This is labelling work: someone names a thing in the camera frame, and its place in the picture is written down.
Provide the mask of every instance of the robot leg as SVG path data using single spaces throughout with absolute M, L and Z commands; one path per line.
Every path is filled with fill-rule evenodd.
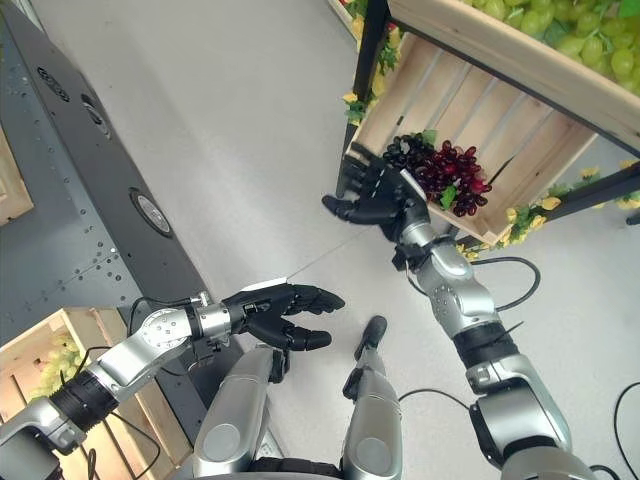
M 385 329 L 383 317 L 371 319 L 356 351 L 358 363 L 343 391 L 355 402 L 342 454 L 345 480 L 399 480 L 402 476 L 400 405 L 376 348 Z

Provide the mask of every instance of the bunch of green grapes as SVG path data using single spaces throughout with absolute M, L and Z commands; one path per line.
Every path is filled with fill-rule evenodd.
M 54 337 L 53 349 L 49 351 L 47 362 L 40 373 L 40 386 L 31 392 L 31 398 L 48 396 L 62 386 L 62 379 L 68 381 L 76 374 L 82 362 L 78 346 L 69 334 Z
M 640 95 L 640 15 L 614 0 L 464 0 Z

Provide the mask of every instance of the bunch of grapes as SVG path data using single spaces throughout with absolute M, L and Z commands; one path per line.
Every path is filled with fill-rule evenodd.
M 455 191 L 446 203 L 456 216 L 463 217 L 475 215 L 478 207 L 486 205 L 488 200 L 482 194 L 491 191 L 475 155 L 476 147 L 465 151 L 449 140 L 437 151 L 418 133 L 394 137 L 382 158 L 395 168 L 406 168 L 432 202 L 443 205 L 447 192 Z
M 640 95 L 640 15 L 613 0 L 464 0 Z
M 47 362 L 40 372 L 40 386 L 31 392 L 31 398 L 54 393 L 62 386 L 60 372 L 66 382 L 73 378 L 82 362 L 78 346 L 68 333 L 54 337 L 51 343 L 55 348 L 49 351 Z

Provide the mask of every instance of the silver robot arm segment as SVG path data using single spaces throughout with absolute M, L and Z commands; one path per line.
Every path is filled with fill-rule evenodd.
M 453 242 L 423 220 L 408 225 L 399 243 L 428 252 L 414 273 L 467 368 L 469 385 L 482 395 L 470 415 L 489 462 L 505 467 L 504 478 L 529 478 L 518 477 L 514 467 L 506 468 L 509 460 L 519 459 L 518 465 L 531 469 L 532 463 L 523 460 L 529 454 L 550 458 L 552 464 L 560 457 L 584 467 L 570 454 L 571 436 L 560 409 L 529 359 L 519 353 L 489 292 L 475 280 Z M 558 478 L 595 477 L 584 467 L 574 476 Z

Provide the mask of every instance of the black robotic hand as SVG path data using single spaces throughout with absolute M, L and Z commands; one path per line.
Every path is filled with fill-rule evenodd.
M 315 350 L 331 343 L 329 332 L 298 327 L 281 315 L 330 313 L 344 307 L 340 297 L 311 285 L 257 287 L 247 287 L 222 301 L 231 315 L 233 333 L 249 332 L 283 350 Z
M 351 148 L 368 162 L 345 155 L 349 162 L 344 174 L 349 177 L 347 189 L 356 193 L 355 201 L 339 200 L 325 195 L 322 203 L 342 220 L 360 225 L 380 225 L 387 239 L 397 242 L 404 226 L 419 217 L 429 219 L 426 201 L 420 187 L 411 185 L 398 170 L 366 147 L 354 142 Z

